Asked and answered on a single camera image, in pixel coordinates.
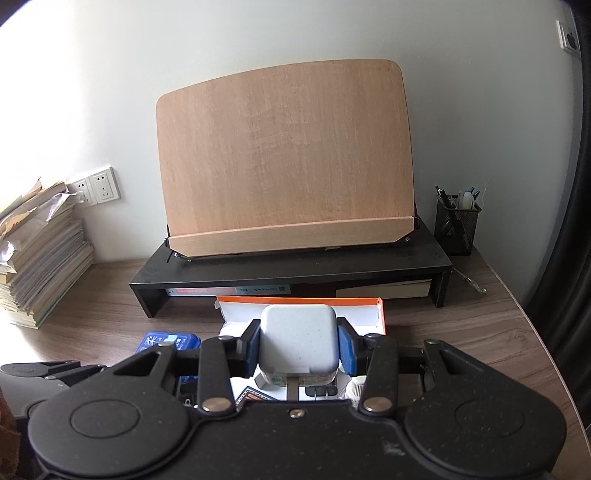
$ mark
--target wall plate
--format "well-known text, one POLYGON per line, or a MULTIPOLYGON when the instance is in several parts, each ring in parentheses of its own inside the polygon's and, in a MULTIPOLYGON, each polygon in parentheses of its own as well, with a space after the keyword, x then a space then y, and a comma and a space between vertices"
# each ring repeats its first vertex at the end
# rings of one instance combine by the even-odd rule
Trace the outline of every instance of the wall plate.
POLYGON ((95 194, 96 203, 104 203, 121 198, 119 189, 113 174, 113 168, 98 171, 89 175, 90 185, 95 194))
POLYGON ((85 177, 80 180, 73 181, 68 184, 68 192, 75 193, 79 200, 82 201, 81 205, 91 206, 96 205, 97 201, 90 186, 90 180, 85 177))
POLYGON ((561 21, 556 21, 558 26, 558 37, 560 39, 560 47, 576 57, 580 57, 579 37, 574 27, 569 27, 561 21))

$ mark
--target pen holder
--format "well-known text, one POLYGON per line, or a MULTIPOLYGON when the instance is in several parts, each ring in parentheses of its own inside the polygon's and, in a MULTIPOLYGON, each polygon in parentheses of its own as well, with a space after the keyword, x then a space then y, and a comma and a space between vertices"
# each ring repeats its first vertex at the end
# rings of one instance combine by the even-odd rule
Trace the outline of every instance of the pen holder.
MULTIPOLYGON (((457 200, 457 195, 449 195, 457 200)), ((476 233, 478 213, 482 209, 475 203, 474 210, 447 208, 441 197, 437 197, 435 219, 435 240, 448 255, 470 255, 476 233)))

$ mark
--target blue packaging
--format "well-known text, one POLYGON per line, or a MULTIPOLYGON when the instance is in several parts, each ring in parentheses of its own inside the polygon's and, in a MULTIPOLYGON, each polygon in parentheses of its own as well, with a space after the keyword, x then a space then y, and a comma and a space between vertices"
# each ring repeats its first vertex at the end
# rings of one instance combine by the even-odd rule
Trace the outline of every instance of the blue packaging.
MULTIPOLYGON (((139 344, 135 353, 140 353, 151 346, 162 342, 174 342, 177 344, 177 350, 190 350, 199 348, 201 339, 194 333, 180 333, 180 332, 148 332, 144 335, 142 342, 139 344)), ((197 377, 181 377, 181 383, 195 380, 197 377)))

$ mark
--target rivet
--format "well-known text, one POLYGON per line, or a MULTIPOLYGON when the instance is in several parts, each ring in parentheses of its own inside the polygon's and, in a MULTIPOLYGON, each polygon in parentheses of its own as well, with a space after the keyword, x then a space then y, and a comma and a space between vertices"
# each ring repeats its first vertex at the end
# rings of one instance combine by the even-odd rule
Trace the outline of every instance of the rivet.
POLYGON ((303 408, 294 408, 290 410, 290 417, 292 419, 300 419, 306 415, 306 411, 303 408))
POLYGON ((363 402, 367 411, 383 412, 392 408, 392 402, 386 397, 371 397, 363 402))
POLYGON ((211 412, 221 412, 230 409, 232 402, 225 397, 212 397, 203 402, 202 409, 211 412))

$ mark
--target small bottle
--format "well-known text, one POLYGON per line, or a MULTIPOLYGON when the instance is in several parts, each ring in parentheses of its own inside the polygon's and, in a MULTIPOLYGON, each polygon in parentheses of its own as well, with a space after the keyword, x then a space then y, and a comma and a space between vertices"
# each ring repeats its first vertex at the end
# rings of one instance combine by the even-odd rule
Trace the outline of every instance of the small bottle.
POLYGON ((366 378, 366 375, 351 377, 351 381, 347 383, 345 389, 340 393, 339 398, 341 400, 348 398, 353 404, 353 407, 357 408, 366 378))

